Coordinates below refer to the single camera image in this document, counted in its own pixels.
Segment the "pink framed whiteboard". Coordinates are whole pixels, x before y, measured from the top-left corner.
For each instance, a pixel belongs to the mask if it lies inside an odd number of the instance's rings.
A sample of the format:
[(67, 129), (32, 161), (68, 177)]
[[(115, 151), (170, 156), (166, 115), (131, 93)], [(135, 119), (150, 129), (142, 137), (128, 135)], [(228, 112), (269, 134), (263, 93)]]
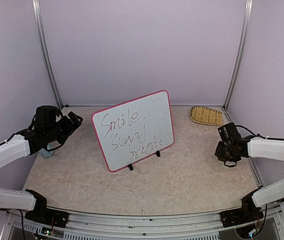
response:
[(166, 90), (99, 110), (91, 120), (107, 168), (112, 173), (131, 167), (175, 142)]

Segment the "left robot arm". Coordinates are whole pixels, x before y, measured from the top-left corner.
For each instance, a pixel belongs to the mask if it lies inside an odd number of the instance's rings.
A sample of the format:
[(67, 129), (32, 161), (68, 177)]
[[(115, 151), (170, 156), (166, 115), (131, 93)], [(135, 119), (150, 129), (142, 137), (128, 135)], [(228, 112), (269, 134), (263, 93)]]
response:
[[(72, 111), (63, 115), (53, 106), (38, 107), (28, 128), (13, 133), (0, 143), (0, 169), (40, 150), (52, 152), (59, 149), (82, 122), (83, 118)], [(45, 223), (52, 217), (46, 205), (46, 198), (33, 190), (0, 188), (0, 209), (25, 210)]]

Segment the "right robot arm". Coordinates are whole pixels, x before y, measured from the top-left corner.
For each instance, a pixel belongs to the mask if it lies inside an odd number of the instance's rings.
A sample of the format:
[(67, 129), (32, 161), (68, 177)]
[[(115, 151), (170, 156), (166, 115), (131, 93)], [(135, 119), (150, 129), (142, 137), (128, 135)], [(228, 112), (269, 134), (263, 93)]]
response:
[[(217, 145), (215, 156), (222, 162), (237, 163), (241, 158), (271, 159), (284, 162), (284, 140), (274, 140), (258, 136), (223, 139)], [(260, 208), (284, 199), (284, 179), (262, 187), (249, 194), (249, 201), (237, 211), (242, 222), (248, 222)]]

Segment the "light blue mug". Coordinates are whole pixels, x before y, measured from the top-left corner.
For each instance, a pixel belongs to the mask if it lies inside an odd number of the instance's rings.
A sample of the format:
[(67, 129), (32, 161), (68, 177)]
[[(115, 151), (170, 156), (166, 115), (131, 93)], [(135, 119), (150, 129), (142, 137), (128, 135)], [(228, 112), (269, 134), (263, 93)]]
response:
[(47, 151), (46, 149), (42, 148), (39, 151), (39, 154), (44, 158), (44, 159), (49, 159), (54, 155), (53, 151)]

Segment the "woven bamboo tray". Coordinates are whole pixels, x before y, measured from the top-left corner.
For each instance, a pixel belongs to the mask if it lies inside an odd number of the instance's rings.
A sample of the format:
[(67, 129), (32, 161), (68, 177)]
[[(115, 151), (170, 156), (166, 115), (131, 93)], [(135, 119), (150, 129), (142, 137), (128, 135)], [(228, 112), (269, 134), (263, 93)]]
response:
[(222, 126), (224, 122), (221, 111), (205, 106), (191, 107), (190, 118), (195, 123), (209, 126)]

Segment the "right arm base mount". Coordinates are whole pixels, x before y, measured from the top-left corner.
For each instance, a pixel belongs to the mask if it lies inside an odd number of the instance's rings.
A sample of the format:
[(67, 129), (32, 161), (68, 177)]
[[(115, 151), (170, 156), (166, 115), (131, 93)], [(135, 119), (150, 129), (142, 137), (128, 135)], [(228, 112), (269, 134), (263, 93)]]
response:
[(245, 196), (241, 203), (240, 208), (225, 210), (220, 213), (224, 228), (257, 221), (264, 217), (262, 208), (255, 206), (252, 195)]

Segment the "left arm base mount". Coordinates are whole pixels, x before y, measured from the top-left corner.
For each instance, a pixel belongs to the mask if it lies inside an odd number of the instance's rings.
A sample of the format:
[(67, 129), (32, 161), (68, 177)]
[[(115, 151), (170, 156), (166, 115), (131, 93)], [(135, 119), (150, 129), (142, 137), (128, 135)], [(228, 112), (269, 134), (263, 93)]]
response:
[(65, 228), (69, 214), (65, 211), (54, 210), (47, 207), (47, 199), (36, 191), (26, 189), (36, 199), (33, 210), (25, 213), (25, 218), (51, 227)]

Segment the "front aluminium rail frame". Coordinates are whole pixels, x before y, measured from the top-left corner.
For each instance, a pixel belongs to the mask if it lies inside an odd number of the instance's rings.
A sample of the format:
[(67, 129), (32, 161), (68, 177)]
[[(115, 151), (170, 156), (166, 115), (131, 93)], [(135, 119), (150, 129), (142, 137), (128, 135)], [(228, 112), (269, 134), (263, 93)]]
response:
[(0, 240), (221, 240), (238, 239), (253, 226), (253, 240), (284, 240), (284, 216), (268, 205), (266, 219), (223, 226), (219, 211), (180, 215), (111, 215), (69, 210), (65, 226), (22, 220), (16, 210), (5, 213)]

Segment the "left aluminium corner post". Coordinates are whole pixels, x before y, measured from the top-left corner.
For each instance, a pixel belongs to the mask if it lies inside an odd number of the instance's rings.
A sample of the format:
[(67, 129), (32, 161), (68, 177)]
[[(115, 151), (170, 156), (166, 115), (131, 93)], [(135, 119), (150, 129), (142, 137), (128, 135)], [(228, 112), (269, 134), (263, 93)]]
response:
[(41, 48), (41, 52), (42, 52), (42, 56), (44, 60), (44, 65), (45, 65), (46, 72), (47, 72), (48, 79), (49, 79), (49, 84), (50, 84), (50, 87), (53, 93), (55, 103), (57, 107), (61, 110), (63, 108), (63, 103), (62, 103), (62, 99), (61, 99), (59, 89), (58, 89), (55, 76), (53, 73), (53, 68), (52, 68), (49, 51), (48, 51), (48, 47), (47, 47), (47, 43), (45, 39), (45, 31), (44, 31), (43, 19), (41, 15), (40, 1), (32, 0), (32, 8), (33, 8), (33, 13), (34, 13), (37, 33), (39, 37), (40, 48)]

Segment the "aluminium corner post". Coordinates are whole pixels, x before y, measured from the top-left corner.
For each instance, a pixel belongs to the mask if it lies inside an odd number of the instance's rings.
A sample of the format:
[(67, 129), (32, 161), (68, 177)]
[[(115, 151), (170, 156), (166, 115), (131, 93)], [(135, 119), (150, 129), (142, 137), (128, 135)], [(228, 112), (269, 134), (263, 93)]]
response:
[(49, 51), (48, 51), (48, 47), (47, 47), (47, 43), (45, 39), (45, 31), (44, 31), (43, 19), (41, 15), (40, 1), (32, 0), (32, 8), (33, 8), (33, 13), (34, 13), (37, 33), (39, 37), (40, 48), (41, 48), (41, 52), (42, 52), (42, 56), (44, 60), (44, 65), (45, 65), (46, 72), (47, 72), (48, 79), (49, 79), (49, 84), (50, 84), (50, 87), (53, 93), (55, 103), (57, 107), (61, 110), (63, 108), (63, 103), (62, 103), (62, 99), (61, 99), (59, 89), (58, 89), (55, 76), (53, 73), (53, 68), (52, 68)]
[(236, 84), (238, 81), (241, 63), (244, 57), (245, 46), (246, 46), (246, 42), (247, 42), (247, 38), (249, 34), (249, 26), (251, 22), (252, 9), (253, 9), (253, 0), (246, 0), (243, 24), (241, 28), (241, 34), (240, 34), (239, 45), (238, 45), (238, 49), (236, 53), (235, 64), (234, 64), (234, 68), (232, 71), (229, 88), (228, 88), (226, 98), (223, 104), (223, 108), (225, 109), (225, 111), (228, 111), (228, 109), (230, 108), (232, 97), (234, 95)]

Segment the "right aluminium corner post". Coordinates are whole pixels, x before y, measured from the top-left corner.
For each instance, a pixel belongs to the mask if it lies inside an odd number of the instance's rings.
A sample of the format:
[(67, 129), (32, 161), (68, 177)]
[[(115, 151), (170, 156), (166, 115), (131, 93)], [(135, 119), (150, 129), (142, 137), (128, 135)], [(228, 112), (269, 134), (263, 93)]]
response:
[(234, 68), (232, 71), (229, 88), (228, 88), (226, 98), (223, 104), (223, 108), (225, 109), (225, 111), (228, 111), (228, 109), (230, 108), (232, 97), (234, 95), (236, 84), (238, 81), (241, 63), (244, 57), (245, 46), (246, 46), (246, 42), (247, 42), (247, 38), (249, 34), (249, 26), (251, 22), (252, 9), (253, 9), (253, 0), (246, 0), (243, 24), (241, 28), (241, 34), (240, 34), (239, 45), (238, 45), (238, 49), (236, 53), (235, 64), (234, 64)]

